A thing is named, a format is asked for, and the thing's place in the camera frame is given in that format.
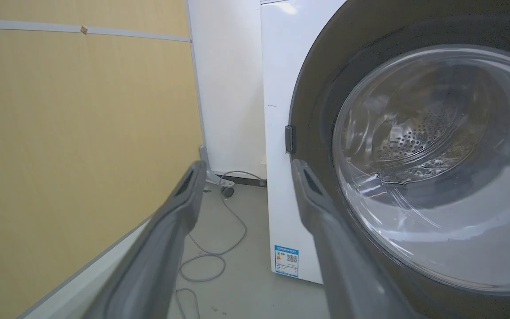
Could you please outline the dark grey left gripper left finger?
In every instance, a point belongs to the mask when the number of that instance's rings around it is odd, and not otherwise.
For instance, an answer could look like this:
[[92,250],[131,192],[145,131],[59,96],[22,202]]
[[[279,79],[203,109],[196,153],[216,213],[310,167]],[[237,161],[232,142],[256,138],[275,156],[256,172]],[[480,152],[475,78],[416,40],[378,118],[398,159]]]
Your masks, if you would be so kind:
[[206,163],[195,161],[120,260],[84,319],[165,319],[185,238],[196,226]]

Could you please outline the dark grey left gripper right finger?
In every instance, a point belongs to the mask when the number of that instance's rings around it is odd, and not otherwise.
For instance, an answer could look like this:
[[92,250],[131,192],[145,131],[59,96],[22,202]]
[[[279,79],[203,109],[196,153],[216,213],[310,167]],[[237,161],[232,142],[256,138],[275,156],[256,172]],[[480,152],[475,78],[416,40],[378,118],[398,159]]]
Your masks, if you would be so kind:
[[310,166],[292,160],[300,220],[313,236],[332,319],[413,319],[415,311],[356,232]]

